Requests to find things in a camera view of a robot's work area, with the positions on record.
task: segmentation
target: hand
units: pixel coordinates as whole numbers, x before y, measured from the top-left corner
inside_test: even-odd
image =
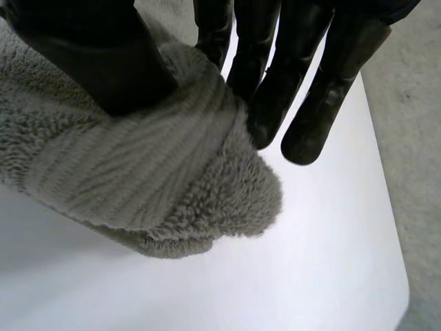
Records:
[[[196,47],[222,68],[231,32],[231,3],[194,0],[194,7],[199,27]],[[234,12],[239,42],[227,83],[248,102],[248,130],[261,149],[276,136],[333,11],[312,0],[235,0]],[[279,13],[276,53],[260,84]]]
[[[177,87],[133,0],[6,0],[2,6],[0,16],[19,37],[112,116],[162,101]]]

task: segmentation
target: gray carpet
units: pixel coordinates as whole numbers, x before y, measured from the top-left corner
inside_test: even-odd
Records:
[[[440,13],[422,1],[363,70],[411,289],[399,331],[441,330]]]

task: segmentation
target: gloved hand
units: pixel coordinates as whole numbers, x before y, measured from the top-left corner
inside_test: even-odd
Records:
[[[112,116],[176,87],[134,0],[4,0],[0,15]]]
[[[239,42],[227,82],[249,104],[247,127],[256,148],[267,147],[276,136],[331,24],[314,82],[281,145],[294,163],[307,165],[318,158],[359,70],[391,32],[375,15],[384,9],[377,2],[235,0]],[[194,5],[196,47],[221,68],[229,45],[230,1],[194,0]],[[279,13],[276,53],[260,83]]]

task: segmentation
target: white surface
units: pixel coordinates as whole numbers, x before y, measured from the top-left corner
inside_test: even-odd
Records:
[[[263,152],[284,211],[261,238],[148,259],[0,188],[0,330],[394,330],[409,291],[361,78],[317,162],[279,150],[314,63]]]

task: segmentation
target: fuzzy fabric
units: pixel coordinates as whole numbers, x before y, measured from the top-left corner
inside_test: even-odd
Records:
[[[180,258],[262,234],[281,193],[216,67],[161,40],[179,89],[112,119],[0,22],[0,180],[137,252]]]

